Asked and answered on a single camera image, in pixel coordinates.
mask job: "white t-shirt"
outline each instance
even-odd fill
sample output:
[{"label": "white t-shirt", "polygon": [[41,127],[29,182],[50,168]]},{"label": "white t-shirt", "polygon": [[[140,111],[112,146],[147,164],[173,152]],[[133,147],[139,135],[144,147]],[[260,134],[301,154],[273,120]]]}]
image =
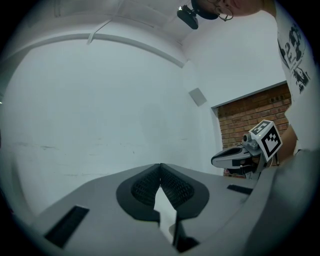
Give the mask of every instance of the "white t-shirt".
[{"label": "white t-shirt", "polygon": [[294,19],[277,1],[275,8],[279,53],[293,104],[306,86],[315,83],[317,64],[308,40]]}]

